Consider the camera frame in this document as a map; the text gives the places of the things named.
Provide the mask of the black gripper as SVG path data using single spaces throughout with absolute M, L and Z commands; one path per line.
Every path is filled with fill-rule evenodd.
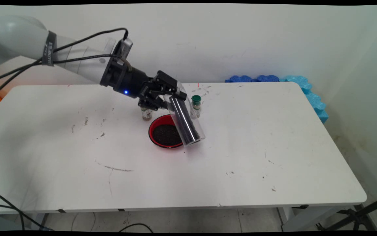
M 139 98 L 138 106 L 157 111 L 168 109 L 166 101 L 161 97 L 155 99 L 146 97 L 154 90 L 156 95 L 170 95 L 185 101 L 187 94 L 178 86 L 178 81 L 159 70 L 155 76 L 149 77 L 145 72 L 133 68 L 122 71 L 122 93 L 131 98 Z

